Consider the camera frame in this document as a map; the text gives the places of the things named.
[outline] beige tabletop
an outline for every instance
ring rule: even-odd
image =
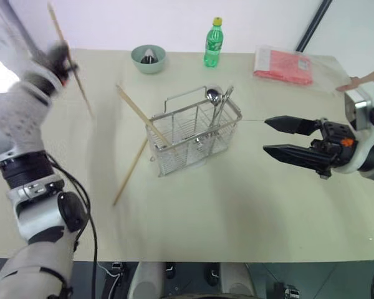
[[[309,146],[313,136],[279,133],[263,120],[277,115],[345,121],[343,96],[252,77],[252,54],[224,54],[216,69],[202,54],[169,53],[156,75],[137,71],[128,52],[75,50],[96,119],[73,81],[54,100],[42,130],[47,150],[86,186],[97,226],[99,260],[302,262],[374,259],[374,181],[358,173],[314,171],[282,164],[263,145]],[[347,76],[332,57],[335,86]],[[217,83],[235,86],[242,110],[230,148],[201,167],[158,177],[149,147],[122,198],[112,202],[138,151],[145,127],[116,93],[121,83],[151,116],[166,97]],[[0,175],[0,257],[25,243],[18,235]],[[90,228],[76,260],[92,260]]]

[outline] bowl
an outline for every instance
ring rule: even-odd
[[[147,49],[151,49],[154,52],[156,58],[158,59],[158,62],[155,62],[154,64],[141,63],[141,60],[143,59],[145,51],[147,51]],[[136,68],[141,73],[155,74],[163,70],[163,67],[165,66],[166,52],[164,49],[157,45],[141,45],[132,51],[131,57]]]

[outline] metal utensil basket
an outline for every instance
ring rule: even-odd
[[[207,89],[203,86],[167,98],[164,113],[151,118],[152,123],[171,146],[166,146],[146,126],[152,153],[160,167],[160,176],[197,163],[228,148],[237,122],[242,118],[241,111],[229,98],[223,109],[215,116],[216,107],[205,97]],[[176,98],[177,102],[183,101],[183,103],[187,99],[191,101],[192,98],[203,100],[166,112],[168,102]]]

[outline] bottle label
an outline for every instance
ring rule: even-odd
[[[222,48],[222,42],[211,42],[210,40],[206,41],[206,50],[208,52],[218,52]]]

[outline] plastic bottle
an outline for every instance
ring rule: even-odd
[[[219,62],[220,50],[223,44],[223,32],[221,29],[222,18],[213,19],[213,27],[206,36],[204,64],[206,67],[216,67]]]

